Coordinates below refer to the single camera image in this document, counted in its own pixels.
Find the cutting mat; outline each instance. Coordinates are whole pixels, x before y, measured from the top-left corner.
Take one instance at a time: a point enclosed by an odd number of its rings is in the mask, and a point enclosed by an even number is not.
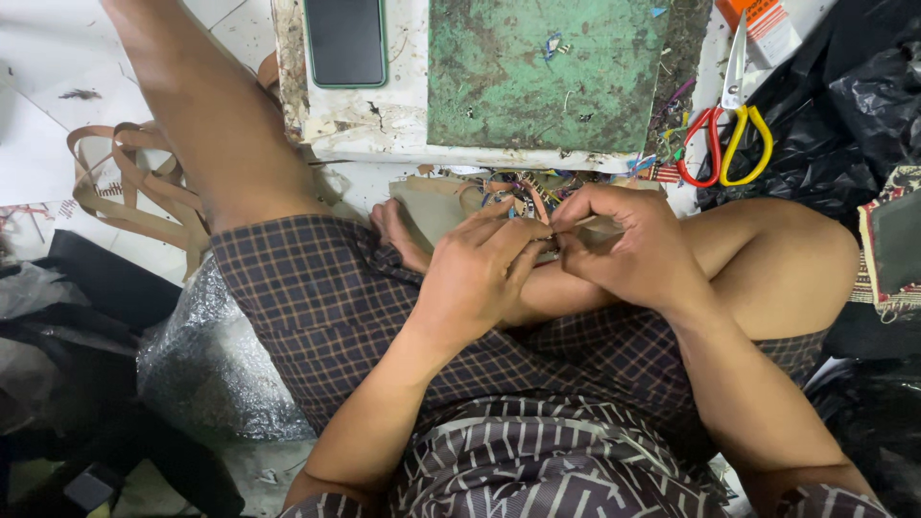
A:
[[[669,5],[432,0],[428,143],[642,150],[670,14],[653,9]],[[545,61],[556,33],[568,51]]]

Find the checkered fabric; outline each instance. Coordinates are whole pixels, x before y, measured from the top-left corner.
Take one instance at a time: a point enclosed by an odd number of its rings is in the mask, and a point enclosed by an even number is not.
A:
[[[318,432],[400,331],[422,276],[353,221],[295,216],[213,238],[220,270],[291,394]],[[804,383],[825,333],[758,345]],[[571,394],[636,411],[685,459],[714,451],[677,341],[657,313],[629,305],[562,318],[523,339],[492,330],[426,391],[417,429],[494,394]],[[680,444],[676,439],[681,437]]]

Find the red and yellow scissors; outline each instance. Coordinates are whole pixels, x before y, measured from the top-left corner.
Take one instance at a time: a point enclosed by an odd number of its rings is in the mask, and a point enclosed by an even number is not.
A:
[[[707,140],[710,152],[713,154],[713,172],[708,180],[699,181],[688,172],[684,158],[678,160],[678,172],[681,174],[682,179],[694,187],[712,187],[717,182],[726,187],[751,183],[764,172],[764,168],[767,167],[768,162],[771,161],[771,156],[774,154],[774,136],[771,135],[771,129],[767,127],[757,108],[746,106],[742,102],[742,86],[745,80],[745,54],[748,46],[748,23],[745,16],[746,12],[742,11],[739,28],[736,30],[736,39],[732,43],[732,52],[729,54],[729,68],[726,71],[726,83],[723,85],[723,97],[716,108],[707,108],[697,117],[697,120],[688,129],[688,136],[684,140],[684,144],[687,146],[694,134],[704,127],[704,124],[709,124]],[[732,139],[729,140],[729,147],[726,148],[724,156],[722,147],[719,144],[717,121],[725,110],[734,110],[739,120],[736,122],[736,129],[732,133]],[[736,154],[736,148],[739,147],[742,134],[745,133],[745,128],[748,126],[749,121],[754,124],[764,139],[764,154],[761,157],[761,161],[758,162],[758,165],[748,176],[733,182],[729,180],[729,164],[732,163],[732,157]]]

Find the scissor blade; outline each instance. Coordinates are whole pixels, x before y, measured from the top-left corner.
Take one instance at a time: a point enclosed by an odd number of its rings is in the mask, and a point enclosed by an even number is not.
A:
[[[739,28],[736,29],[736,39],[732,42],[732,51],[729,53],[729,66],[726,69],[726,83],[723,85],[722,106],[727,110],[740,108],[742,102],[742,86],[745,78],[745,54],[748,51],[748,9],[742,10]]]

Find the phone screen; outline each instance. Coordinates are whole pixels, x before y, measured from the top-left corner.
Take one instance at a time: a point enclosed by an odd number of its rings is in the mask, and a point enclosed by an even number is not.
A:
[[[381,2],[305,0],[317,86],[380,86],[385,82]]]

